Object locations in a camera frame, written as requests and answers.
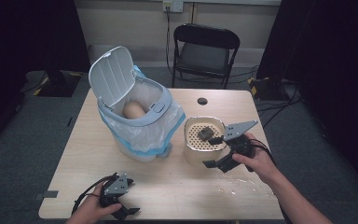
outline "chair backrest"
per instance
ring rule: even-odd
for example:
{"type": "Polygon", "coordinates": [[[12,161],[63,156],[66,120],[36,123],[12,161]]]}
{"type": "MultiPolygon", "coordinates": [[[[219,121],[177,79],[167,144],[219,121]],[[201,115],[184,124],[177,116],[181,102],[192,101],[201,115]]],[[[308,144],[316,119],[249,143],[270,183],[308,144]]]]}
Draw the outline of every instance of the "chair backrest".
{"type": "Polygon", "coordinates": [[[186,42],[222,49],[238,49],[240,39],[228,29],[186,23],[178,26],[173,32],[175,46],[177,42],[186,42]]]}

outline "trash can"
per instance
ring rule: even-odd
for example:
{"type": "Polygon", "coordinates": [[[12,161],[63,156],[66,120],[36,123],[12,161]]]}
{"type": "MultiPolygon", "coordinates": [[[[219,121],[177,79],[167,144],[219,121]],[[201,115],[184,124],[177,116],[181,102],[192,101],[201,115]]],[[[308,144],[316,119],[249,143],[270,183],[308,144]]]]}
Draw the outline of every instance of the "trash can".
{"type": "Polygon", "coordinates": [[[169,153],[172,135],[184,121],[185,112],[167,88],[145,77],[133,65],[125,47],[107,51],[92,65],[89,84],[97,97],[101,118],[119,150],[144,162],[169,153]],[[145,114],[127,119],[123,109],[133,101],[145,114]]]}

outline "chair seat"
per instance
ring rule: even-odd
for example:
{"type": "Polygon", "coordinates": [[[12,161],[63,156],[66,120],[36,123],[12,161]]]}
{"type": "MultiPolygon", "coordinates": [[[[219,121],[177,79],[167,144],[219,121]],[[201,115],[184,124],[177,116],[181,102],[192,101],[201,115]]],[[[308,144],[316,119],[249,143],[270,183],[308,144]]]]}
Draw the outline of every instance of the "chair seat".
{"type": "Polygon", "coordinates": [[[210,72],[224,76],[229,50],[185,43],[177,63],[178,69],[210,72]]]}

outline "trash can lid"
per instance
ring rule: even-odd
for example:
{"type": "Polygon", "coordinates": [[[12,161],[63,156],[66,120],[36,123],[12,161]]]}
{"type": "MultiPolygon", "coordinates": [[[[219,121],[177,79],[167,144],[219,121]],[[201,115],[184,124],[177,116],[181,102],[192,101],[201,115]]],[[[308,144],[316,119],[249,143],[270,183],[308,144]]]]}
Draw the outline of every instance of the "trash can lid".
{"type": "Polygon", "coordinates": [[[136,71],[125,47],[107,51],[89,70],[92,91],[107,106],[120,101],[135,85],[136,71]]]}

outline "wall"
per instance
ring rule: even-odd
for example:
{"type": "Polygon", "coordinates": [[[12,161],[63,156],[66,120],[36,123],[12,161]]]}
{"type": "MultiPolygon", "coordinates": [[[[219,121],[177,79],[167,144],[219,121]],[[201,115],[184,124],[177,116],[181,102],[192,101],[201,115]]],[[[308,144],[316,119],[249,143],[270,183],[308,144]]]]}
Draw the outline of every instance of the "wall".
{"type": "MultiPolygon", "coordinates": [[[[164,66],[167,14],[161,1],[76,1],[91,60],[113,46],[125,46],[138,65],[164,66]]],[[[184,3],[183,13],[170,14],[170,53],[176,26],[195,22],[227,28],[241,39],[235,65],[259,64],[279,6],[184,3]]]]}

